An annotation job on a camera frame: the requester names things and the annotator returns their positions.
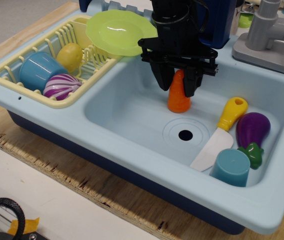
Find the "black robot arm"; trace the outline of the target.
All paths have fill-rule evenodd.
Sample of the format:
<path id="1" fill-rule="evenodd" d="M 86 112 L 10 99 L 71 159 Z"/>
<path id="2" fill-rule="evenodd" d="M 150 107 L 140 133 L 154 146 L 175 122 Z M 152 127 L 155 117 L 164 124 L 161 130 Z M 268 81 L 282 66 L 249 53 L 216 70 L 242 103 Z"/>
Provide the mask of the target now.
<path id="1" fill-rule="evenodd" d="M 209 8 L 202 0 L 154 0 L 152 6 L 158 36 L 138 41 L 141 58 L 164 91 L 171 87 L 175 70 L 183 70 L 184 95 L 190 98 L 204 75 L 217 73 L 217 51 L 198 38 L 208 23 Z"/>

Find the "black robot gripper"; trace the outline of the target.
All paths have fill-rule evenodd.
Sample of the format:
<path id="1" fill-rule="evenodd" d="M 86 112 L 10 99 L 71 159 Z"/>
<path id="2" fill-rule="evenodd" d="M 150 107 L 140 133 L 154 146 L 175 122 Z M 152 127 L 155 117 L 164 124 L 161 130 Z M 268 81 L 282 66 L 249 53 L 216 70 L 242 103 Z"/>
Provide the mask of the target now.
<path id="1" fill-rule="evenodd" d="M 198 39 L 201 28 L 195 21 L 155 21 L 157 37 L 142 38 L 142 60 L 149 62 L 152 72 L 164 91 L 169 90 L 174 69 L 184 70 L 184 93 L 194 96 L 201 86 L 203 75 L 217 73 L 217 51 Z"/>

